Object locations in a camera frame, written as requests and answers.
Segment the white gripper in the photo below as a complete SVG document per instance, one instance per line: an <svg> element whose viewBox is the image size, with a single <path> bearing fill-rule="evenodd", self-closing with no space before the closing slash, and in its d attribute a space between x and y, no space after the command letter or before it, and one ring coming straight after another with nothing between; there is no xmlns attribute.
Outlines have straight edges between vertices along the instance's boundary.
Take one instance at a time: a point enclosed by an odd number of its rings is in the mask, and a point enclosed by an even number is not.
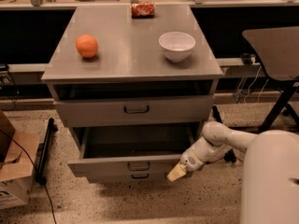
<svg viewBox="0 0 299 224"><path fill-rule="evenodd" d="M171 182L176 181L187 174L199 170L204 163L192 152L185 151L180 158L180 163L176 164L174 168L167 175L167 179Z"/></svg>

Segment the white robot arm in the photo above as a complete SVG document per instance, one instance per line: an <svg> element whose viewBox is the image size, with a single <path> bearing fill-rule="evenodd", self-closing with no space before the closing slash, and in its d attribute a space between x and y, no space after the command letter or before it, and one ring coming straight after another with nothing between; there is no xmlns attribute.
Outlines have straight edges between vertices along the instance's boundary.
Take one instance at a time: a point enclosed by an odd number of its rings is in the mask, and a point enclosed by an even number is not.
<svg viewBox="0 0 299 224"><path fill-rule="evenodd" d="M202 136L180 157L167 178L200 169L225 147L245 154L240 224L299 224L299 135L281 130L245 133L207 122Z"/></svg>

